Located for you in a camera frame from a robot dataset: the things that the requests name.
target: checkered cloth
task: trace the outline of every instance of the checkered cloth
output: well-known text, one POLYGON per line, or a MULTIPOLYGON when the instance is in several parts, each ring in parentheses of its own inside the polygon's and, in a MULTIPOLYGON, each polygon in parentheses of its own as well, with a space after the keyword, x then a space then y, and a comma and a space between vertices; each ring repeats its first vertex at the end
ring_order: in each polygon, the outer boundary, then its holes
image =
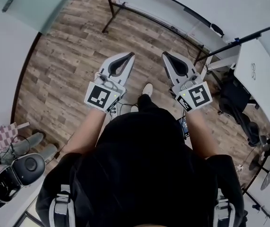
MULTIPOLYGON (((9 126, 0 127, 0 153, 7 150, 8 146, 13 139, 18 135, 17 124, 13 123, 9 126)), ((19 142, 17 138, 14 139, 14 143, 19 142)))

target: sneaker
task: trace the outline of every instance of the sneaker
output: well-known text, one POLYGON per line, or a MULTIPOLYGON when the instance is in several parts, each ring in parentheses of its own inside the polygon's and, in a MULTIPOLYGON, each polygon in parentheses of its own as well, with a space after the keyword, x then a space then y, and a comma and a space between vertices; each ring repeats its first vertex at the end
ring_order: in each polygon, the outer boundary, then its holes
POLYGON ((264 159, 265 159, 265 151, 263 151, 261 154, 261 161, 263 161, 264 159))
POLYGON ((142 94, 152 96, 152 93, 153 93, 153 85, 151 83, 146 84, 142 91, 142 94))
POLYGON ((131 113, 138 112, 138 111, 139 110, 138 110, 138 107, 136 105, 134 105, 134 106, 131 107, 131 113))

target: black t-shirt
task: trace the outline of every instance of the black t-shirt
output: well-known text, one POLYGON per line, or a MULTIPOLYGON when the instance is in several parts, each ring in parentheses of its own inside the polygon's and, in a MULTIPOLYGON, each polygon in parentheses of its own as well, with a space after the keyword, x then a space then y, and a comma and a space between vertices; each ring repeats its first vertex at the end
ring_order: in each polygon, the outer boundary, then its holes
POLYGON ((180 124, 160 108, 115 118, 94 151, 63 157, 38 196, 36 210, 45 226, 61 184, 71 186, 76 226, 212 226, 218 187, 235 206, 235 226, 244 212, 231 157, 195 155, 180 124))

